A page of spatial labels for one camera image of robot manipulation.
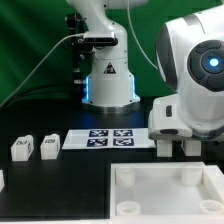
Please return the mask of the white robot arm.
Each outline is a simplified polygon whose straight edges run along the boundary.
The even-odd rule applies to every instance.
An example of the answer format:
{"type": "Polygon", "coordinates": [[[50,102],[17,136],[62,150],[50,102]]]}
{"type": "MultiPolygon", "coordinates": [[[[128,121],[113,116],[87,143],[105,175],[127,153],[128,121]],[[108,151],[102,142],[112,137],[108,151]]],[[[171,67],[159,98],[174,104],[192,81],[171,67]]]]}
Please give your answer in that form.
{"type": "MultiPolygon", "coordinates": [[[[139,101],[128,69],[127,32],[105,12],[139,7],[148,1],[66,0],[88,28],[78,42],[93,48],[84,104],[121,109],[139,101]]],[[[223,135],[224,4],[165,23],[155,53],[159,72],[175,93],[154,101],[149,137],[211,140],[223,135]]]]}

